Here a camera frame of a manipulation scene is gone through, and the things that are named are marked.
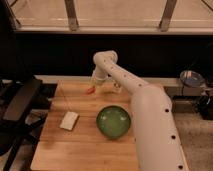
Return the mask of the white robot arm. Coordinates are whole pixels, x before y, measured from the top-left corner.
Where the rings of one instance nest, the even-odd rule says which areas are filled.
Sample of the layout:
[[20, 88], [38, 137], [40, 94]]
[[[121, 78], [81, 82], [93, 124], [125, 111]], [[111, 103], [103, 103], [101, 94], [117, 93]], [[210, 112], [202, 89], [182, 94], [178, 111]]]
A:
[[108, 76], [131, 94], [133, 131], [140, 171], [189, 171], [165, 90], [116, 64], [115, 51], [97, 52], [92, 82], [102, 85]]

